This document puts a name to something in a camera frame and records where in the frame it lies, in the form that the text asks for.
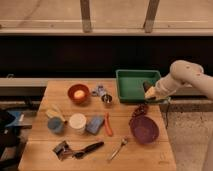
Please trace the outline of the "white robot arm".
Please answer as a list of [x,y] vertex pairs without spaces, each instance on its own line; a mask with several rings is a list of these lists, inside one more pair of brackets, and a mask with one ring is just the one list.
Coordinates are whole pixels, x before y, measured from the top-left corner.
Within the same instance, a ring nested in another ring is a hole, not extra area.
[[[164,99],[185,84],[196,88],[213,101],[213,76],[206,75],[201,65],[185,60],[174,61],[170,65],[169,73],[146,91],[145,98]],[[213,132],[208,143],[202,171],[213,171]]]

